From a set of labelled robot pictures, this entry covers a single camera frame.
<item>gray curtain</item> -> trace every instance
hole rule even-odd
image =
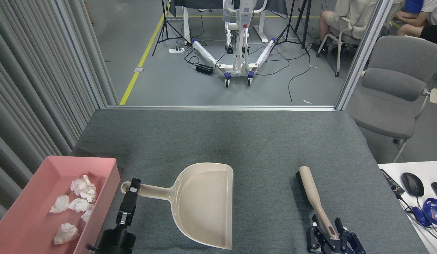
[[[0,220],[117,98],[82,0],[0,0]]]

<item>tripod stand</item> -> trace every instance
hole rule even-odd
[[[295,29],[294,29],[294,28],[292,27],[292,25],[291,25],[291,21],[292,21],[292,13],[293,13],[293,11],[294,11],[294,3],[295,3],[295,0],[292,0],[291,14],[290,14],[290,16],[289,16],[289,23],[287,23],[286,28],[284,28],[284,30],[281,32],[281,34],[280,34],[280,35],[278,36],[278,38],[276,39],[276,44],[275,44],[275,45],[278,45],[278,44],[281,44],[281,43],[284,43],[284,42],[290,42],[290,43],[295,43],[295,44],[301,44],[301,45],[302,45],[302,49],[304,49],[304,50],[306,51],[306,53],[309,55],[309,53],[308,53],[308,51],[306,50],[306,48],[305,48],[304,45],[305,45],[305,43],[306,43],[306,35],[307,35],[307,33],[308,33],[309,15],[310,15],[310,12],[311,12],[311,0],[303,0],[302,8],[299,9],[299,15],[298,15],[298,18],[297,18],[297,24],[296,24],[296,26],[295,26]],[[306,4],[307,4],[308,6],[307,6],[307,9],[306,9],[306,18],[304,19],[304,34],[303,34],[303,40],[301,40],[301,39],[298,37],[298,35],[297,35],[297,31],[298,31],[298,27],[299,27],[300,21],[302,20],[302,15],[303,15],[303,12],[304,12],[304,7],[306,7]],[[299,42],[291,42],[291,41],[288,41],[288,40],[287,40],[287,38],[289,37],[289,29],[292,29],[292,31],[294,32],[294,35],[297,37],[297,39],[299,40]],[[279,40],[283,37],[284,33],[286,33],[286,36],[284,36],[284,40],[280,42]]]
[[[190,44],[190,42],[188,42],[187,40],[186,40],[186,38],[184,38],[184,36],[182,36],[182,34],[180,33],[180,32],[178,32],[178,30],[176,30],[168,21],[167,21],[167,19],[166,19],[166,14],[165,14],[165,11],[168,11],[168,8],[166,8],[165,7],[165,3],[164,3],[164,0],[161,0],[162,1],[162,12],[163,12],[163,25],[162,25],[162,29],[160,30],[160,33],[159,33],[159,38],[157,38],[157,42],[156,42],[156,46],[154,47],[154,50],[152,51],[152,56],[154,56],[154,52],[156,51],[156,48],[157,48],[157,45],[159,44],[159,42],[165,42],[165,41],[168,41],[168,40],[173,40],[173,39],[183,39],[183,40],[185,40],[187,43],[189,43]],[[169,36],[168,36],[168,26],[170,26],[171,27],[171,30],[176,34],[176,35],[178,35],[177,37],[172,37],[172,38],[170,38]],[[162,37],[162,34],[163,34],[163,32],[165,31],[165,34],[166,34],[166,38],[165,39],[160,39],[161,37]]]

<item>table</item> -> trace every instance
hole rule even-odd
[[[437,161],[423,161],[423,162],[406,162],[406,163],[389,163],[389,164],[378,164],[378,166],[383,169],[394,181],[404,188],[400,175],[405,172],[409,172],[417,175],[424,185],[424,196],[419,197],[419,203],[422,206],[427,198],[437,198],[430,184],[437,182]],[[406,201],[410,206],[417,206],[416,198],[404,193],[402,195],[404,201]],[[426,248],[431,254],[437,253],[437,240],[426,232],[426,229],[418,225],[415,220],[405,214],[411,221],[417,234],[422,239]]]
[[[123,182],[161,187],[197,162],[234,169],[232,250],[190,240],[168,201],[141,198],[128,227],[134,253],[306,254],[313,211],[295,179],[303,165],[331,221],[340,217],[368,254],[427,253],[344,111],[97,110],[71,155],[116,158]],[[115,227],[122,200],[117,190],[102,230]]]
[[[238,6],[239,1],[235,1],[235,6]],[[258,0],[255,10],[258,10],[263,5],[263,0]],[[189,30],[189,14],[188,8],[205,8],[205,9],[223,9],[223,0],[171,0],[170,13],[176,16],[176,6],[182,6],[183,22],[184,22],[184,38],[191,42]],[[268,0],[265,10],[287,15],[286,0]],[[268,42],[267,36],[263,33],[265,22],[265,11],[262,11],[259,16],[259,24],[254,25],[262,42]]]

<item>black mouse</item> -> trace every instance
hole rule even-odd
[[[423,196],[424,195],[424,185],[422,181],[412,173],[403,173],[401,175],[403,185],[405,190],[411,196]]]

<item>white desk leg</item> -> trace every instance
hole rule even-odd
[[[254,25],[254,29],[256,29],[257,34],[259,35],[262,42],[268,42],[267,36],[264,34],[264,21],[265,21],[265,10],[263,10],[259,14],[259,24]]]
[[[184,19],[184,38],[187,40],[186,43],[190,43],[189,12],[186,7],[182,7],[182,15]]]

